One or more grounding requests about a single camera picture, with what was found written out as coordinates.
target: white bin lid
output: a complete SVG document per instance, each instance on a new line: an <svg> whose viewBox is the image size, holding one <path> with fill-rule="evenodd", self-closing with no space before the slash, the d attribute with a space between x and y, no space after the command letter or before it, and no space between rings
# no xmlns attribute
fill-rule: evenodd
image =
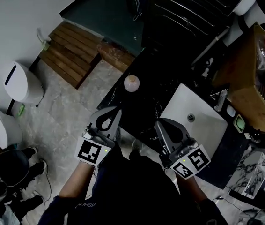
<svg viewBox="0 0 265 225"><path fill-rule="evenodd" d="M7 72L3 78L3 84L8 95L16 100L22 101L28 93L28 80L24 67L17 62L7 66Z"/></svg>
<svg viewBox="0 0 265 225"><path fill-rule="evenodd" d="M0 147L5 149L7 147L7 131L0 117Z"/></svg>

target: wooden pallet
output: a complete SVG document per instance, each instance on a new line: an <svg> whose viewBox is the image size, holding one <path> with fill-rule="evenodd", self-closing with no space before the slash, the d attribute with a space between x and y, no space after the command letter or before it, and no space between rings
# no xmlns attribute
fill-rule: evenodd
<svg viewBox="0 0 265 225"><path fill-rule="evenodd" d="M78 89L101 60L97 51L101 38L67 22L62 22L49 37L50 47L40 53L40 58Z"/></svg>

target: wooden board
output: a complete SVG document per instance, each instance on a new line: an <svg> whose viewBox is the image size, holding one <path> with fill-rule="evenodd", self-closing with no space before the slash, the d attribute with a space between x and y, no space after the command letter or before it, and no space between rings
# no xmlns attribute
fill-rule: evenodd
<svg viewBox="0 0 265 225"><path fill-rule="evenodd" d="M135 59L135 57L123 47L105 39L98 44L98 51L102 59L121 72L125 72Z"/></svg>
<svg viewBox="0 0 265 225"><path fill-rule="evenodd" d="M94 43L93 41L81 36L79 33L76 33L68 28L65 28L63 26L59 26L59 30L64 32L65 34L75 38L76 40L82 42L86 46L92 48L94 51L97 51L97 44Z"/></svg>
<svg viewBox="0 0 265 225"><path fill-rule="evenodd" d="M97 51L101 39L65 22L49 37L50 47L40 53L40 58L78 89L101 59Z"/></svg>
<svg viewBox="0 0 265 225"><path fill-rule="evenodd" d="M77 46L67 42L66 40L64 40L63 38L59 37L56 34L51 33L49 35L49 37L56 43L60 44L61 46L65 47L66 49L70 50L72 53L76 54L77 56L81 57L82 59L84 59L87 63L91 63L93 58L92 56L90 56L89 54L87 54L86 52L84 52L83 50L81 50L80 48L78 48Z"/></svg>
<svg viewBox="0 0 265 225"><path fill-rule="evenodd" d="M63 38L64 40L66 40L67 42L77 46L78 48L80 48L81 50L83 50L84 52L88 53L89 55L91 55L92 57L95 57L98 54L98 51L88 47L87 45L85 45L84 43L80 42L79 40L67 35L66 33L62 32L59 29L56 29L53 31L54 34L58 35L59 37Z"/></svg>
<svg viewBox="0 0 265 225"><path fill-rule="evenodd" d="M72 25L70 23L67 22L62 22L61 25L65 28L71 29L72 31L75 31L76 33L82 35L83 37L93 41L94 43L98 44L101 42L101 38L97 37L95 35L93 35L92 33L89 33L87 31L85 31L84 29L80 29L78 27L76 27L75 25Z"/></svg>
<svg viewBox="0 0 265 225"><path fill-rule="evenodd" d="M40 53L40 58L50 66L57 74L59 74L66 82L71 84L73 87L76 87L77 81L75 81L70 75L68 75L65 71L60 69L53 61L51 61L48 57L46 52Z"/></svg>

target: sink drain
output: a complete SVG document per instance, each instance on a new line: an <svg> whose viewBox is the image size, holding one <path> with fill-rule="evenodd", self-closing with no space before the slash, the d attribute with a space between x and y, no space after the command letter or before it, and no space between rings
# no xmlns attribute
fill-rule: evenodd
<svg viewBox="0 0 265 225"><path fill-rule="evenodd" d="M187 119L188 119L189 122L194 122L194 121L195 121L195 115L192 114L192 113L190 113L190 114L188 115Z"/></svg>

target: white sink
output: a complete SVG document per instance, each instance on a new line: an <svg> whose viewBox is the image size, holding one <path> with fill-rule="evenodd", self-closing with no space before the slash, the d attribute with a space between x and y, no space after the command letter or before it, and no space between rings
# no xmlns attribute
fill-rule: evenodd
<svg viewBox="0 0 265 225"><path fill-rule="evenodd" d="M192 114L193 122L188 120ZM180 84L161 118L172 119L185 126L190 136L203 145L210 158L226 131L227 122L197 94Z"/></svg>

